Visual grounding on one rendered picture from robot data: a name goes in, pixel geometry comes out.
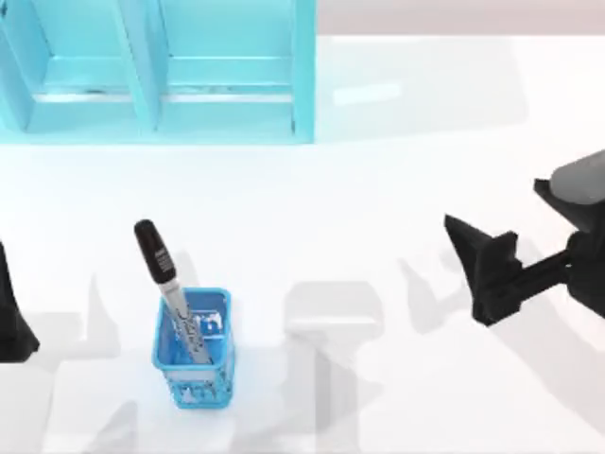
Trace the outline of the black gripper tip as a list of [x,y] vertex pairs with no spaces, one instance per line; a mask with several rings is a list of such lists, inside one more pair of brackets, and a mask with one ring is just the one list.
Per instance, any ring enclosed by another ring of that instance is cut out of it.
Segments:
[[0,241],[0,363],[23,363],[40,342],[17,305],[5,248]]

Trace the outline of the pale grey rounded box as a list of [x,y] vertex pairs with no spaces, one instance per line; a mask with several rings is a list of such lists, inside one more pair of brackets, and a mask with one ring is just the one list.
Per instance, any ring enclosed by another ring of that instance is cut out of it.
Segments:
[[605,149],[558,167],[549,185],[563,201],[583,205],[605,201]]

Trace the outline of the blue mesh pen basket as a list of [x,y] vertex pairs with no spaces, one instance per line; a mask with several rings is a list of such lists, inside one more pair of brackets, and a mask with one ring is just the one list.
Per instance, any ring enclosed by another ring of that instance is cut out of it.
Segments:
[[223,288],[185,288],[183,292],[213,363],[191,362],[164,301],[160,302],[156,322],[152,363],[163,374],[177,407],[223,409],[233,397],[235,347],[231,293]]

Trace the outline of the light blue rack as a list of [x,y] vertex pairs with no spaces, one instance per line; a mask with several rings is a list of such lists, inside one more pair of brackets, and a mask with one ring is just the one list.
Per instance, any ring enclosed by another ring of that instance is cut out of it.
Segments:
[[317,0],[0,0],[0,144],[310,143]]

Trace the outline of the black and grey marker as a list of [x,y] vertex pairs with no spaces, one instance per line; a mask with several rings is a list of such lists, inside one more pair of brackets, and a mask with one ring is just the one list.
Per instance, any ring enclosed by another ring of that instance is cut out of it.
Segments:
[[176,333],[193,363],[210,365],[213,360],[193,313],[185,299],[176,266],[157,227],[150,219],[141,219],[133,227],[152,280],[159,287]]

